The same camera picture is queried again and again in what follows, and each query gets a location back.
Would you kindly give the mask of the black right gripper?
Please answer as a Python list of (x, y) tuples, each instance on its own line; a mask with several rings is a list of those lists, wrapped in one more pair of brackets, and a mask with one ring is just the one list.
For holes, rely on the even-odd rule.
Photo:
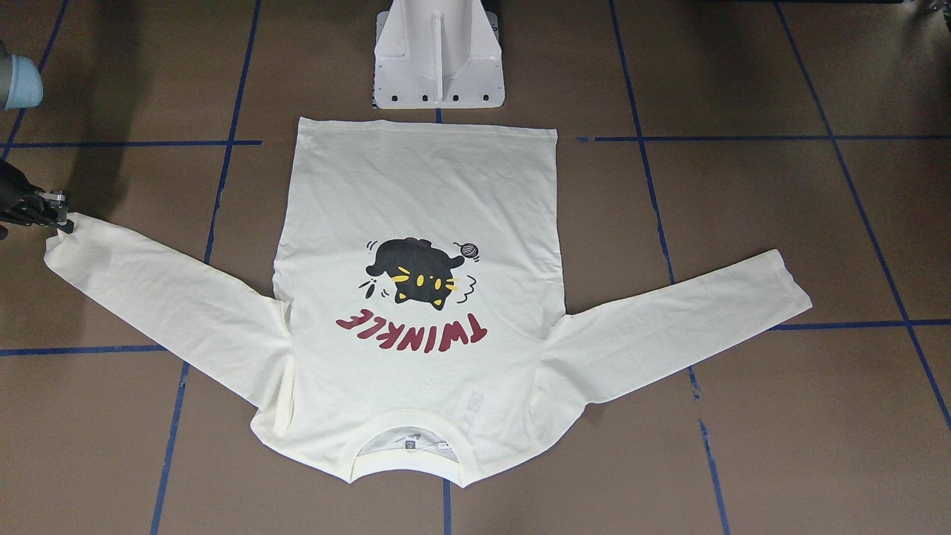
[(4, 222), (25, 227), (56, 227), (63, 233), (74, 233), (74, 223), (68, 219), (68, 200), (64, 190), (43, 192), (28, 182), (16, 166), (1, 160), (1, 240), (9, 235)]

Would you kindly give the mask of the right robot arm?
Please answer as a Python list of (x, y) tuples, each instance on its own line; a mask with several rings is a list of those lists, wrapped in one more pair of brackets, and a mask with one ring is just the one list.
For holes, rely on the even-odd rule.
[[(3, 111), (20, 111), (41, 104), (43, 82), (36, 65), (27, 57), (11, 54), (1, 44), (1, 105)], [(73, 233), (68, 220), (68, 194), (45, 192), (7, 161), (1, 161), (1, 239), (9, 235), (6, 224), (55, 227)]]

